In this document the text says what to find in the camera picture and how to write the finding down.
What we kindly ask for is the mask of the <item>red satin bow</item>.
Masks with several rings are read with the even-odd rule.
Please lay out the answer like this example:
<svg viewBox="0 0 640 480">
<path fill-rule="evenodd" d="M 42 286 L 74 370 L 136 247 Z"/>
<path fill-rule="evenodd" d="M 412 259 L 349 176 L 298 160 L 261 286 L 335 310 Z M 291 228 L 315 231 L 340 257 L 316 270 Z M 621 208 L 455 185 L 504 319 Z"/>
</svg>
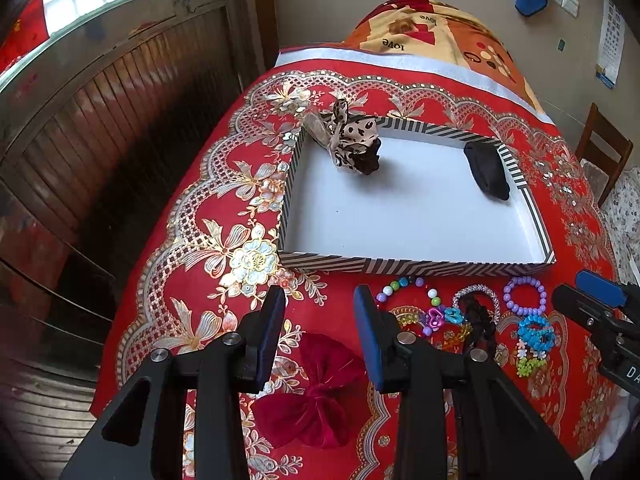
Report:
<svg viewBox="0 0 640 480">
<path fill-rule="evenodd" d="M 276 448 L 292 442 L 310 448 L 343 446 L 356 422 L 355 399 L 367 390 L 363 359 L 321 334 L 303 336 L 299 353 L 308 386 L 302 393 L 273 393 L 255 401 L 258 431 Z"/>
</svg>

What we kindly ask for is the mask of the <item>white floral fabric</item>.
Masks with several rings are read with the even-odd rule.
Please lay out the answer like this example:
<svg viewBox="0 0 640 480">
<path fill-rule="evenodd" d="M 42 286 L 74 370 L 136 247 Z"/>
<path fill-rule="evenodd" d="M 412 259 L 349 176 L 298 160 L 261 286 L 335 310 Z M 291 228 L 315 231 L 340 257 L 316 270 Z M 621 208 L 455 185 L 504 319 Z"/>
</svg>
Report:
<svg viewBox="0 0 640 480">
<path fill-rule="evenodd" d="M 639 284 L 640 268 L 639 185 L 639 167 L 624 170 L 602 207 L 618 277 L 622 283 L 633 285 Z"/>
</svg>

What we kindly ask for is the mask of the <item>red gold floral tablecloth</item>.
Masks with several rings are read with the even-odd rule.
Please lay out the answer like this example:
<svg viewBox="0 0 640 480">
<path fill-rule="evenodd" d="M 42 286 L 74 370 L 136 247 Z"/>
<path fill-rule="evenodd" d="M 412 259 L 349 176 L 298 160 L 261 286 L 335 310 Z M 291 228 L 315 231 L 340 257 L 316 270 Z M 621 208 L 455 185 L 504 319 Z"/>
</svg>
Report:
<svg viewBox="0 0 640 480">
<path fill-rule="evenodd" d="M 102 412 L 151 350 L 186 354 L 238 327 L 271 285 L 285 292 L 285 321 L 265 391 L 241 399 L 254 479 L 387 479 L 393 472 L 399 400 L 372 388 L 355 399 L 348 442 L 317 450 L 276 448 L 258 431 L 253 403 L 302 393 L 303 336 L 356 344 L 349 300 L 359 284 L 389 290 L 387 307 L 413 330 L 454 294 L 480 285 L 485 306 L 529 307 L 532 286 L 506 290 L 509 276 L 367 274 L 287 268 L 277 251 L 285 181 L 307 112 L 346 99 L 352 114 L 426 122 L 496 138 L 518 161 L 544 219 L 555 263 L 536 273 L 545 289 L 580 270 L 617 273 L 613 246 L 582 167 L 551 119 L 514 92 L 467 68 L 413 54 L 337 47 L 291 50 L 252 84 L 216 125 L 143 249 L 107 337 L 92 411 Z"/>
</svg>

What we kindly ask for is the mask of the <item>wooden chair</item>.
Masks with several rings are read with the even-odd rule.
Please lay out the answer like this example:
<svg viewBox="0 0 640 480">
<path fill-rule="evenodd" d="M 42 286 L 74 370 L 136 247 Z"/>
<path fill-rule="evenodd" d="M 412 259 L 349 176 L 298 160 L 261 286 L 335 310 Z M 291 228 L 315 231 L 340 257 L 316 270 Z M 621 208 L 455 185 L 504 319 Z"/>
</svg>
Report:
<svg viewBox="0 0 640 480">
<path fill-rule="evenodd" d="M 602 190 L 594 192 L 599 206 L 613 191 L 633 149 L 632 141 L 617 130 L 596 103 L 592 103 L 575 154 L 578 162 L 586 160 L 606 177 Z"/>
</svg>

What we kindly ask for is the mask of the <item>white striped-edge tray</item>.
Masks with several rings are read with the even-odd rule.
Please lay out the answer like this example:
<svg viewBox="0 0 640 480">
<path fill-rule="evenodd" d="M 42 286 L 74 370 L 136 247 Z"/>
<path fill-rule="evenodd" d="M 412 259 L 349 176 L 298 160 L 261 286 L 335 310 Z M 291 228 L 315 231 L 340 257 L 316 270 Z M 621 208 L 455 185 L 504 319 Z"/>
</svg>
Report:
<svg viewBox="0 0 640 480">
<path fill-rule="evenodd" d="M 277 251 L 287 268 L 367 274 L 538 273 L 555 263 L 544 219 L 518 161 L 498 139 L 382 118 L 380 168 L 336 168 L 306 132 L 288 164 Z M 463 153 L 496 149 L 507 200 L 484 193 Z"/>
</svg>

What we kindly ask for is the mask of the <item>black fabric pouch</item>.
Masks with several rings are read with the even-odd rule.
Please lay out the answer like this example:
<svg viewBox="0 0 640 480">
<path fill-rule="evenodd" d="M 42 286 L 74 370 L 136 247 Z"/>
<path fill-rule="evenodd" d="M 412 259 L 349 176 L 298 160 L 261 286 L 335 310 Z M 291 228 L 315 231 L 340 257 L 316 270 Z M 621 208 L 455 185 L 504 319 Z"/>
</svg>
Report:
<svg viewBox="0 0 640 480">
<path fill-rule="evenodd" d="M 487 196 L 506 202 L 510 186 L 497 149 L 485 142 L 468 142 L 463 148 L 478 188 Z"/>
</svg>

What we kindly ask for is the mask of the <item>leopard print bow scrunchie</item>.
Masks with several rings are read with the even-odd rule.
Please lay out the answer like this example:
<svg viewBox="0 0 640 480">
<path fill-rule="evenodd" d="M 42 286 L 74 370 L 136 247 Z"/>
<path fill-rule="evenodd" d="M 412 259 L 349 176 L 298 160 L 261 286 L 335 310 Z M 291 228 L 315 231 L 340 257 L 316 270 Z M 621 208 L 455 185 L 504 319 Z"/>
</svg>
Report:
<svg viewBox="0 0 640 480">
<path fill-rule="evenodd" d="M 352 114 L 346 99 L 337 99 L 329 112 L 307 112 L 302 126 L 337 169 L 362 176 L 380 169 L 378 118 Z"/>
</svg>

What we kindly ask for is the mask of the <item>orange love print blanket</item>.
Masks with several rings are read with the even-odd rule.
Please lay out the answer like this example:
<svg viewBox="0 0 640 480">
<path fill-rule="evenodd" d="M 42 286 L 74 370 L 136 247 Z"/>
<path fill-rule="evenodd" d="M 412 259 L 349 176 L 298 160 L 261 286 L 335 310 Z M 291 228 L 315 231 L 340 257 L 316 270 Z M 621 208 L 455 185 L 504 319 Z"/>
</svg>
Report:
<svg viewBox="0 0 640 480">
<path fill-rule="evenodd" d="M 403 53 L 468 68 L 540 112 L 532 88 L 497 36 L 478 18 L 434 0 L 387 0 L 342 42 L 373 53 Z"/>
</svg>

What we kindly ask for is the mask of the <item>red paper decoration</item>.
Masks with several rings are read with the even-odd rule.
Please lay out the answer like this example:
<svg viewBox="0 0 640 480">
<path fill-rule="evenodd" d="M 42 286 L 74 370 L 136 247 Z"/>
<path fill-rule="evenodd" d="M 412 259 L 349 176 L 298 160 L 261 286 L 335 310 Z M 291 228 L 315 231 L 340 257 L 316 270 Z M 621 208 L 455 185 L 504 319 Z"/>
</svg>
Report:
<svg viewBox="0 0 640 480">
<path fill-rule="evenodd" d="M 2 73 L 48 38 L 43 0 L 30 0 L 2 42 L 0 49 Z"/>
</svg>

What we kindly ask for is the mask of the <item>wall calendar poster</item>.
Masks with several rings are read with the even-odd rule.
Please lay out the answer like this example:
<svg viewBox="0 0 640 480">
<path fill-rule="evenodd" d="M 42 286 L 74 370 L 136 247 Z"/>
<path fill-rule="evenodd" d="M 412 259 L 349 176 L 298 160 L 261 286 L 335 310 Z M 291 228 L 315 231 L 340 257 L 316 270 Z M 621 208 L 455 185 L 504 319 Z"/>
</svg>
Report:
<svg viewBox="0 0 640 480">
<path fill-rule="evenodd" d="M 603 0 L 596 75 L 606 88 L 616 86 L 625 42 L 626 22 L 612 0 Z"/>
</svg>

